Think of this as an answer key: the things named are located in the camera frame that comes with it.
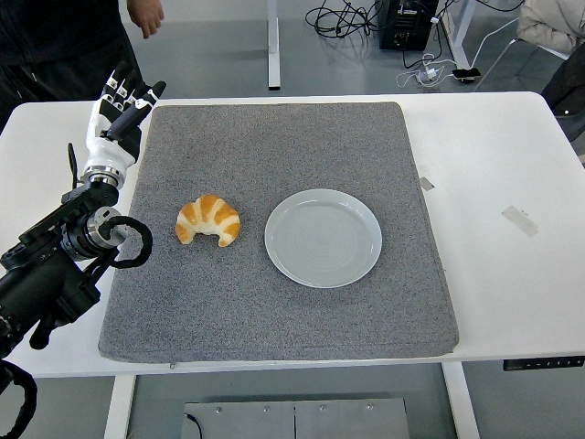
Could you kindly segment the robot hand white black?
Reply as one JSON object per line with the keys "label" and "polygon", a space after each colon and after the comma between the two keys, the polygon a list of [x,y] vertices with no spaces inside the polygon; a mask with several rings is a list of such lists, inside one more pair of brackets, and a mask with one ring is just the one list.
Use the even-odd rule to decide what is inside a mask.
{"label": "robot hand white black", "polygon": [[92,106],[86,136],[90,151],[87,168],[106,166],[121,173],[137,162],[140,125],[165,88],[162,80],[152,86],[146,84],[127,62],[118,64]]}

